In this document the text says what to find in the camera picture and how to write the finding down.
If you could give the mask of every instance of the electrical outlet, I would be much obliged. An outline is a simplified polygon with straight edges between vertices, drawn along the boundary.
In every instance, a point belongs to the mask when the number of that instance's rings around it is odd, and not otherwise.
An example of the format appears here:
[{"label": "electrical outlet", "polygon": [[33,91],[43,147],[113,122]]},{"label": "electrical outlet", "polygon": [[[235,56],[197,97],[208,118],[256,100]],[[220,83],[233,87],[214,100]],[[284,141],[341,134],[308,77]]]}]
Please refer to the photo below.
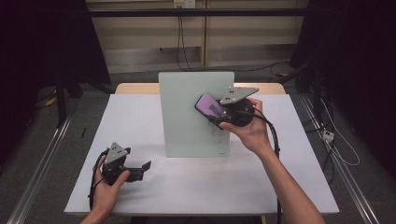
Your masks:
[{"label": "electrical outlet", "polygon": [[327,140],[330,143],[334,139],[334,133],[325,130],[322,133],[322,139]]},{"label": "electrical outlet", "polygon": [[184,0],[184,8],[195,8],[195,0]]},{"label": "electrical outlet", "polygon": [[184,7],[184,0],[174,0],[174,7],[175,8],[183,8]]}]

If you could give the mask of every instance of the metal rail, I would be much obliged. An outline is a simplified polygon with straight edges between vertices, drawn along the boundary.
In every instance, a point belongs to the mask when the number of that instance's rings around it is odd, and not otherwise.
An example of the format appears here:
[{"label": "metal rail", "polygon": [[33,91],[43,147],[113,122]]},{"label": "metal rail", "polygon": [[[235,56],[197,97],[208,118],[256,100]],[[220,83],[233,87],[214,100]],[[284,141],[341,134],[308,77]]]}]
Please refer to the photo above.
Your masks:
[{"label": "metal rail", "polygon": [[60,128],[56,129],[55,134],[53,135],[52,140],[50,141],[43,158],[35,169],[33,177],[30,179],[28,186],[26,187],[24,193],[22,194],[17,205],[12,211],[12,214],[8,219],[7,224],[22,224],[26,219],[30,208],[32,207],[32,204],[35,201],[35,196],[40,190],[40,187],[46,177],[53,158],[55,157],[56,152],[58,151],[58,148],[67,131],[67,128],[69,127],[70,121],[77,111],[78,103],[79,99],[76,100],[76,104],[71,109],[71,112],[67,116],[63,125]]},{"label": "metal rail", "polygon": [[91,16],[91,17],[295,17],[310,15],[332,15],[336,9],[310,8],[91,8],[64,10],[37,8],[35,12],[46,16]]},{"label": "metal rail", "polygon": [[[311,101],[307,97],[304,97],[304,96],[301,96],[301,100],[303,102],[303,105],[305,107],[307,114],[312,119],[312,121],[315,125],[315,128],[318,129],[320,127],[320,125],[319,125],[318,121],[316,119],[314,119],[315,114],[311,109],[313,107]],[[330,152],[331,146],[327,142],[325,142],[325,146],[326,146],[326,150],[328,152]],[[339,154],[336,147],[334,147],[333,150]],[[355,203],[356,207],[358,208],[359,212],[361,213],[361,217],[363,218],[364,223],[379,224],[380,222],[379,222],[378,218],[376,217],[372,206],[370,205],[370,203],[367,200],[366,196],[364,195],[363,191],[359,187],[358,182],[356,182],[352,173],[350,173],[347,165],[345,163],[343,163],[342,161],[338,160],[338,158],[336,156],[334,156],[333,153],[331,153],[331,158],[332,158],[335,168],[337,169],[339,175],[343,179],[343,182],[346,186],[346,189],[349,192],[349,195],[351,196],[353,202]]]}]

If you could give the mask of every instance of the white board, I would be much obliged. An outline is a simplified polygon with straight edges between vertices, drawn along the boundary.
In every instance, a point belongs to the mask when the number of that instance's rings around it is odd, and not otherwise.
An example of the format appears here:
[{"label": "white board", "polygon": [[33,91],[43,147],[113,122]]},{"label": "white board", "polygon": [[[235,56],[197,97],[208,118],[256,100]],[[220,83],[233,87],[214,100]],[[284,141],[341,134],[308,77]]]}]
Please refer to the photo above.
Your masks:
[{"label": "white board", "polygon": [[220,100],[233,86],[233,78],[233,72],[159,74],[167,157],[228,155],[230,133],[209,123],[194,106],[204,93]]}]

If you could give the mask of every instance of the white sheet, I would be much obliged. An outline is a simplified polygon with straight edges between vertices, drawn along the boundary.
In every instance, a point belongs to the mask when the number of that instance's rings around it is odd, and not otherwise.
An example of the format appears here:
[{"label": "white sheet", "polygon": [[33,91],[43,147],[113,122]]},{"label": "white sheet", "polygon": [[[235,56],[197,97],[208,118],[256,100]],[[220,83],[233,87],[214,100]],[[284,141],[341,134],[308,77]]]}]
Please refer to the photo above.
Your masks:
[{"label": "white sheet", "polygon": [[[274,123],[280,159],[320,213],[339,212],[288,95],[259,95]],[[112,142],[130,147],[127,167],[152,161],[143,181],[125,183],[114,214],[126,216],[261,215],[276,195],[260,160],[231,134],[226,158],[166,158],[160,95],[112,95],[65,212],[90,211],[92,167]]]}]

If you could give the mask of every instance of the wire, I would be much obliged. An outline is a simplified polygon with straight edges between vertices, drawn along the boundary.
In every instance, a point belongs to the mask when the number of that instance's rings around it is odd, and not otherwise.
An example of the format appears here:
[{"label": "wire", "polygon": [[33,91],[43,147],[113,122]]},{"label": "wire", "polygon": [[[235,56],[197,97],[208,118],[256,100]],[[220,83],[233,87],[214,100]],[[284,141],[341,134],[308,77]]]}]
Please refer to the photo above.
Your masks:
[{"label": "wire", "polygon": [[[298,8],[298,5],[299,5],[299,1],[297,0],[295,8]],[[294,17],[294,27],[296,29],[297,36],[300,36],[300,31],[299,31],[299,29],[297,27],[297,16]]]},{"label": "wire", "polygon": [[318,119],[318,118],[317,118],[317,117],[313,117],[312,119],[309,119],[309,120],[306,120],[306,121],[301,122],[301,124],[302,124],[303,127],[304,127],[304,126],[308,125],[310,122],[313,122],[314,119]]},{"label": "wire", "polygon": [[109,148],[107,148],[105,151],[103,151],[103,152],[99,155],[98,159],[96,160],[95,165],[93,166],[92,180],[91,180],[91,188],[90,188],[90,195],[88,195],[88,197],[90,198],[90,208],[91,208],[91,210],[92,210],[92,207],[93,207],[93,197],[94,197],[94,195],[95,195],[96,186],[97,186],[100,182],[102,182],[102,181],[104,180],[104,178],[102,178],[101,180],[99,180],[99,181],[95,184],[96,170],[98,169],[98,164],[99,164],[100,159],[101,159],[103,156],[107,155],[108,151],[109,151]]},{"label": "wire", "polygon": [[189,62],[187,61],[186,51],[184,50],[184,38],[182,38],[182,40],[183,40],[184,58],[186,59],[187,66],[189,67],[190,71],[189,70],[184,70],[180,66],[180,62],[178,60],[178,50],[180,49],[180,38],[183,36],[183,26],[182,26],[183,23],[181,21],[182,21],[181,17],[178,17],[178,41],[177,41],[177,54],[176,54],[177,66],[183,72],[190,72],[191,68],[190,68]]},{"label": "wire", "polygon": [[[187,55],[186,55],[186,48],[184,46],[184,34],[183,34],[183,19],[181,17],[178,17],[178,41],[177,41],[177,65],[178,68],[180,68],[180,70],[182,70],[183,72],[191,72],[191,68],[189,65],[189,61],[187,60]],[[187,67],[189,68],[189,70],[184,70],[183,68],[181,68],[179,60],[178,60],[178,50],[180,48],[180,38],[181,38],[181,42],[182,42],[182,47],[183,47],[183,52],[184,52],[184,59],[186,60],[186,64]]]},{"label": "wire", "polygon": [[[323,144],[324,148],[327,149],[327,148],[326,148],[326,144],[324,143],[324,141],[322,141],[322,144]],[[335,176],[334,163],[333,163],[332,160],[331,160],[331,157],[330,157],[331,155],[332,155],[332,151],[331,151],[331,150],[327,151],[326,159],[325,159],[325,161],[323,162],[323,165],[322,165],[322,167],[321,167],[322,172],[323,172],[324,174],[326,174],[325,169],[326,169],[326,166],[327,166],[327,162],[328,162],[328,161],[331,162],[331,165],[332,165],[332,177],[331,177],[330,181],[327,182],[329,185],[332,183],[332,181],[334,180],[334,176]]]},{"label": "wire", "polygon": [[[182,68],[181,65],[180,65],[180,61],[178,59],[178,52],[179,52],[179,49],[180,49],[180,39],[181,39],[181,43],[182,43],[184,59],[186,61],[186,64],[187,64],[187,67],[189,68],[189,70],[187,70],[185,68]],[[260,70],[263,70],[263,69],[266,69],[266,68],[270,68],[271,69],[271,76],[270,76],[270,80],[268,81],[268,82],[270,82],[272,80],[272,69],[273,69],[273,67],[275,65],[281,64],[281,63],[289,63],[289,61],[282,61],[282,62],[278,62],[278,63],[272,63],[272,64],[266,65],[264,67],[252,68],[252,69],[203,68],[203,69],[194,69],[194,70],[192,70],[191,67],[190,67],[189,61],[187,60],[186,48],[185,48],[185,43],[184,43],[183,19],[181,17],[178,17],[177,66],[183,72],[203,72],[203,71],[254,72],[254,71],[260,71]]]},{"label": "wire", "polygon": [[356,150],[353,148],[353,146],[349,144],[349,142],[345,139],[345,137],[338,131],[337,127],[335,127],[335,124],[334,124],[334,122],[332,121],[330,112],[329,112],[329,110],[328,110],[326,104],[323,102],[322,99],[320,99],[320,101],[323,103],[324,108],[326,109],[326,112],[327,112],[327,114],[329,115],[329,119],[330,119],[330,121],[331,121],[331,123],[332,123],[332,126],[334,127],[335,131],[336,131],[336,132],[341,136],[341,138],[349,145],[349,147],[352,149],[353,153],[356,155],[356,158],[358,159],[358,161],[357,161],[356,163],[352,163],[352,162],[345,161],[345,160],[341,157],[341,155],[333,149],[333,147],[329,144],[329,142],[328,142],[327,140],[323,140],[323,141],[325,141],[325,142],[329,145],[330,150],[331,150],[331,151],[334,153],[334,155],[335,155],[338,159],[340,159],[343,163],[348,164],[348,165],[351,165],[351,166],[357,166],[357,165],[359,165],[359,164],[361,163],[361,158],[359,157],[358,153],[357,153]]},{"label": "wire", "polygon": [[[275,130],[274,125],[264,116],[264,114],[259,109],[257,109],[257,108],[254,108],[254,109],[257,112],[260,113],[260,116],[256,115],[256,114],[252,114],[252,113],[246,112],[246,111],[234,111],[234,113],[242,114],[242,115],[250,115],[250,116],[252,116],[254,118],[261,119],[266,124],[268,124],[268,126],[270,128],[270,131],[271,131],[271,134],[272,134],[273,139],[274,139],[274,152],[275,152],[276,156],[279,158],[280,147],[279,147],[279,143],[277,141],[277,134],[276,134],[276,130]],[[281,206],[279,200],[276,200],[276,201],[277,201],[277,204],[276,204],[276,208],[277,208],[276,223],[280,224],[282,222],[281,221],[282,220],[282,206]]]},{"label": "wire", "polygon": [[[312,86],[310,87],[310,93],[314,93],[314,91],[312,90]],[[331,112],[331,118],[333,118],[333,112],[332,112],[332,106],[330,105],[330,94],[329,93],[327,93],[327,107],[329,107],[330,108],[330,112]],[[329,126],[329,124],[331,124],[331,122],[330,122],[330,120],[327,120],[327,122],[325,123],[325,124],[322,124],[320,121],[322,120],[321,119],[321,116],[319,116],[319,117],[314,117],[314,118],[312,118],[311,120],[313,120],[313,119],[316,119],[317,121],[318,121],[318,128],[316,128],[316,129],[312,129],[312,130],[306,130],[305,131],[305,133],[312,133],[312,132],[317,132],[317,131],[323,131],[323,129],[325,129],[326,127],[328,127]]]}]

